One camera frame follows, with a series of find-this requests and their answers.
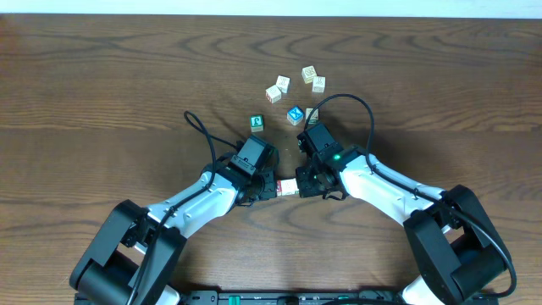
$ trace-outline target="wood grain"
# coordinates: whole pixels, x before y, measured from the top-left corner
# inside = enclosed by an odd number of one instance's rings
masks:
[[[517,292],[542,297],[542,23],[532,20],[4,15],[0,19],[0,304],[72,303],[67,279],[111,209],[175,194],[209,162],[189,109],[230,141],[304,157],[286,111],[333,93],[368,101],[374,151],[415,180],[480,197],[512,253]],[[326,76],[312,95],[301,68]],[[277,75],[290,93],[271,105]],[[364,145],[368,117],[321,120]],[[227,147],[218,145],[223,153]],[[402,228],[348,199],[235,208],[189,241],[173,282],[228,290],[401,288],[417,276]],[[505,289],[502,275],[490,284]]]

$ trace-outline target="small cube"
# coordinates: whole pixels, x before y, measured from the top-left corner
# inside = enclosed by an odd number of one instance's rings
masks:
[[[259,114],[251,116],[251,131],[263,131],[263,115]]]
[[[325,77],[314,76],[312,81],[312,92],[324,92],[325,89]]]
[[[296,178],[277,180],[277,196],[288,196],[299,194]]]
[[[288,93],[288,86],[290,85],[290,78],[280,76],[277,78],[277,87],[282,93]]]
[[[314,111],[314,114],[311,115],[311,118],[308,118],[308,115],[311,113],[312,108],[307,108],[305,111],[305,119],[308,119],[308,124],[316,124],[318,122],[318,109]]]
[[[276,103],[280,100],[282,95],[280,94],[280,89],[277,87],[277,85],[272,85],[265,91],[265,97],[271,103]]]
[[[303,76],[305,84],[308,84],[314,79],[314,76],[316,76],[316,70],[314,67],[308,66],[301,70],[301,75]]]
[[[303,111],[299,107],[294,106],[294,108],[288,111],[286,118],[288,118],[292,125],[298,125],[301,121],[303,121]]]

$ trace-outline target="black cable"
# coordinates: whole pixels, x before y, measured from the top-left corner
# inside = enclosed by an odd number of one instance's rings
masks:
[[[194,118],[196,120],[196,122],[200,125],[201,129],[196,128],[190,122],[190,120],[188,119],[188,115],[190,115],[192,118]],[[193,194],[189,195],[185,199],[183,199],[180,202],[176,203],[174,206],[169,208],[168,212],[166,212],[166,214],[162,217],[162,220],[160,221],[160,224],[158,224],[158,226],[157,226],[157,228],[155,230],[154,236],[152,236],[152,240],[151,240],[151,243],[149,244],[149,246],[147,248],[147,252],[146,252],[145,256],[143,257],[143,261],[141,262],[139,272],[138,272],[138,274],[137,274],[137,276],[135,278],[134,288],[132,289],[132,292],[130,293],[130,297],[126,301],[126,305],[131,305],[134,302],[134,300],[136,299],[136,297],[137,297],[137,291],[139,290],[139,287],[141,285],[141,280],[143,279],[143,275],[145,274],[145,270],[147,269],[147,265],[149,264],[148,263],[149,258],[151,257],[152,252],[154,251],[158,236],[160,235],[160,232],[162,231],[162,229],[163,229],[166,221],[168,220],[168,218],[171,217],[171,215],[173,215],[173,213],[175,213],[175,211],[181,205],[183,205],[185,202],[188,202],[191,199],[203,194],[203,192],[207,191],[211,187],[211,185],[213,184],[213,181],[214,181],[214,176],[215,176],[216,171],[217,171],[217,159],[216,159],[216,154],[215,154],[215,151],[214,151],[214,145],[213,145],[213,140],[212,140],[213,137],[209,134],[209,132],[205,128],[205,125],[192,112],[185,111],[185,119],[190,125],[194,126],[196,129],[200,130],[200,132],[203,135],[205,135],[205,137],[207,138],[207,143],[209,144],[209,148],[211,150],[211,159],[213,160],[213,169],[211,170],[211,177],[209,178],[209,182],[201,190],[194,192]]]
[[[194,125],[194,123],[192,123],[192,121],[190,121],[190,119],[188,118],[188,116],[186,115],[187,111],[185,112],[185,119],[186,119],[186,122],[188,122],[188,124],[190,124],[190,126],[194,127],[195,130],[201,132],[202,134],[205,135],[205,132],[203,132],[203,129],[200,128],[200,127],[197,127],[196,125]],[[231,143],[231,142],[228,142],[224,139],[221,139],[217,136],[213,136],[211,134],[209,134],[211,136],[211,138],[213,138],[214,140],[216,141],[219,141],[219,142],[222,142],[223,144],[226,144],[228,146],[231,146],[233,147],[237,152],[239,152],[240,148],[238,146],[236,146],[235,144]]]
[[[341,299],[341,300],[333,300],[329,302],[325,302],[322,305],[348,305],[348,304],[356,304],[356,305],[408,305],[401,302],[393,302],[393,301],[385,301],[385,300],[373,300],[373,299]]]
[[[225,152],[222,156],[218,157],[217,162],[223,162],[227,159],[232,158],[235,155],[235,152]]]
[[[366,147],[366,153],[365,153],[365,160],[367,162],[367,165],[368,167],[371,169],[371,171],[375,174],[377,174],[378,176],[380,176],[382,179],[388,181],[389,183],[391,184],[394,184],[396,186],[399,186],[400,188],[402,188],[403,190],[406,190],[406,191],[409,191],[411,192],[415,197],[421,197],[422,199],[425,199],[425,200],[428,200],[430,202],[433,202],[434,204],[438,205],[439,207],[443,208],[444,210],[446,210],[448,213],[450,214],[453,214],[454,216],[456,216],[457,218],[461,219],[462,221],[464,221],[465,223],[469,224],[471,227],[473,227],[475,230],[479,231],[480,233],[482,233],[488,240],[489,242],[491,243],[491,245],[495,248],[495,250],[499,253],[499,255],[501,256],[502,260],[504,261],[505,263],[505,266],[508,268],[508,272],[510,273],[510,286],[508,287],[508,289],[506,289],[505,291],[503,292],[499,292],[499,293],[482,293],[482,294],[478,294],[477,296],[475,297],[487,297],[487,298],[502,298],[502,297],[508,297],[510,296],[515,290],[516,290],[516,286],[517,286],[517,275],[516,275],[516,270],[514,268],[514,265],[512,263],[512,259],[509,258],[510,257],[510,254],[508,252],[508,249],[506,249],[506,246],[505,245],[499,245],[499,243],[497,241],[495,241],[495,238],[493,238],[489,233],[488,233],[488,230],[484,228],[483,225],[481,225],[477,220],[475,220],[473,217],[471,217],[470,215],[464,213],[464,212],[461,212],[461,211],[458,211],[450,206],[448,206],[447,204],[445,204],[444,202],[440,201],[440,200],[436,200],[422,192],[420,192],[420,190],[418,190],[418,188],[411,188],[409,186],[405,186],[404,184],[400,183],[399,181],[396,181],[396,180],[393,180],[391,179],[390,177],[386,176],[384,173],[382,173],[376,166],[376,164],[371,164],[371,160],[369,159],[369,156],[370,156],[370,152],[371,152],[371,144],[373,143],[373,136],[374,136],[374,117],[373,117],[373,110],[371,110],[371,107],[365,103],[365,101],[363,101],[361,98],[359,97],[356,97],[354,95],[351,95],[351,94],[345,94],[345,93],[341,93],[341,94],[334,94],[330,97],[326,97],[322,102],[320,102],[312,111],[311,113],[308,115],[307,117],[307,120],[305,121],[305,128],[303,130],[306,130],[307,127],[308,127],[308,121],[309,119],[311,118],[312,116],[312,113],[314,113],[314,111],[316,111],[318,108],[320,108],[322,105],[324,105],[327,101],[329,100],[332,100],[334,98],[337,98],[337,97],[349,97],[349,98],[353,98],[355,100],[357,100],[358,102],[360,102],[364,107],[365,109],[367,110],[368,114],[369,114],[369,118],[370,118],[370,124],[371,124],[371,129],[369,130],[369,138],[367,139],[367,147]]]

